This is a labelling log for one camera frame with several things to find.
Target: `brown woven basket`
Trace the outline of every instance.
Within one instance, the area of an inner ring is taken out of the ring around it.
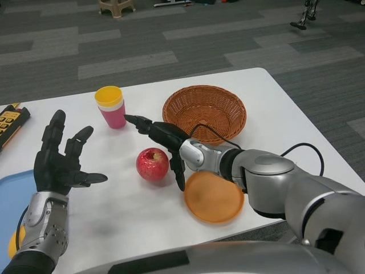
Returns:
[[[227,140],[237,136],[246,123],[246,108],[231,92],[214,86],[190,86],[171,95],[163,108],[165,122],[187,134],[197,124],[206,124]],[[193,137],[217,146],[224,141],[208,128],[198,127]]]

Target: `red apple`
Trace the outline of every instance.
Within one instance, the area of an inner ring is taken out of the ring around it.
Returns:
[[[169,170],[169,159],[161,149],[151,147],[139,153],[136,167],[143,179],[156,182],[162,180]]]

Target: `white table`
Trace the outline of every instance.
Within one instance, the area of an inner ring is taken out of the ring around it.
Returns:
[[[234,141],[243,149],[257,148],[280,154],[296,143],[312,143],[325,159],[325,176],[365,194],[365,184],[360,177],[264,69],[125,87],[127,113],[162,120],[165,100],[178,89],[194,84],[220,86],[242,99],[248,120]],[[30,110],[32,117],[3,150],[0,177],[33,168],[44,127],[57,109],[67,114],[60,148],[78,130],[86,125],[93,126],[94,134],[80,158],[82,170],[102,172],[109,177],[105,183],[70,192],[70,243],[59,260],[56,273],[70,274],[98,265],[112,265],[167,249],[217,240],[278,221],[257,215],[248,199],[242,214],[229,224],[209,225],[196,220],[185,207],[173,173],[170,172],[167,178],[170,185],[157,188],[146,183],[136,172],[138,153],[148,147],[160,146],[138,134],[131,124],[121,130],[108,128],[96,108],[93,92],[27,102],[22,106]],[[318,157],[310,148],[298,148],[288,158],[308,172],[319,173]]]

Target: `stool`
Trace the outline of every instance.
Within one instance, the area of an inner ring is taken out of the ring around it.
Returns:
[[[125,9],[126,7],[131,7],[133,12],[136,11],[133,0],[99,0],[99,6],[100,14],[103,12],[103,9],[110,10],[113,18],[120,18],[121,10]]]

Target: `stacked cups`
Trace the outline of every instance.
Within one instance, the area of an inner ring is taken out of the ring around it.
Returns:
[[[111,128],[125,126],[125,105],[121,89],[115,86],[102,87],[95,94],[100,112]]]

